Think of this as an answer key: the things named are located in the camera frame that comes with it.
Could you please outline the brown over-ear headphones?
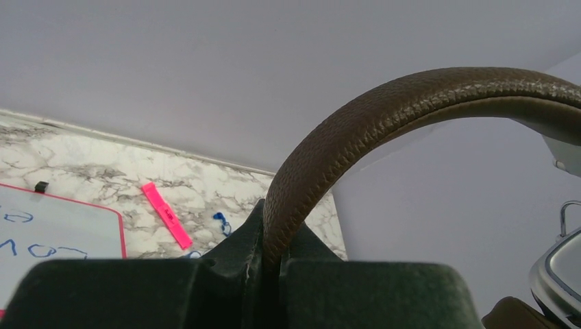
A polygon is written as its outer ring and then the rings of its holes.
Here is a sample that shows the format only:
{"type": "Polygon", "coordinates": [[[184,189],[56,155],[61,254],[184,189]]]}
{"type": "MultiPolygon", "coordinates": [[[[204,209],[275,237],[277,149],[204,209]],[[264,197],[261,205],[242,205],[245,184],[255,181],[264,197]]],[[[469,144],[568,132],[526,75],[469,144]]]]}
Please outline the brown over-ear headphones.
{"type": "MultiPolygon", "coordinates": [[[[558,141],[580,144],[580,87],[507,67],[432,69],[389,81],[356,97],[320,123],[276,173],[264,203],[262,261],[280,274],[284,252],[306,217],[335,183],[379,146],[427,125],[471,117],[512,119],[558,141]]],[[[481,328],[579,328],[580,297],[566,288],[540,289],[541,309],[501,299],[481,328]]],[[[267,328],[286,326],[268,316],[267,328]]]]}

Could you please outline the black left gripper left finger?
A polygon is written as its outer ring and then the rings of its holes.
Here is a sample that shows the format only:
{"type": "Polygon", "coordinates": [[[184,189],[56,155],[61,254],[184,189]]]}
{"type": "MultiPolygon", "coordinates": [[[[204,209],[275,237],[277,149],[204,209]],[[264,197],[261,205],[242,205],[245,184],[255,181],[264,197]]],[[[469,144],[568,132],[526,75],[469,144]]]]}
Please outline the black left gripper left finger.
{"type": "Polygon", "coordinates": [[[262,211],[200,258],[49,260],[22,279],[2,328],[260,328],[262,211]]]}

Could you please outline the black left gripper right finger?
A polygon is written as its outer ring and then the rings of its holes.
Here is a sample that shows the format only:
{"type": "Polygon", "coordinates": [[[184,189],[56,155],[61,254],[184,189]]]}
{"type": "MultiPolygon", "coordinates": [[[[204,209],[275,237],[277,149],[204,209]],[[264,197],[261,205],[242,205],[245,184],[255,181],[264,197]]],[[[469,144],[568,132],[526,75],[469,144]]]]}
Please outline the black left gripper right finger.
{"type": "Polygon", "coordinates": [[[288,328],[481,328],[469,288],[444,264],[344,261],[306,226],[280,264],[288,328]]]}

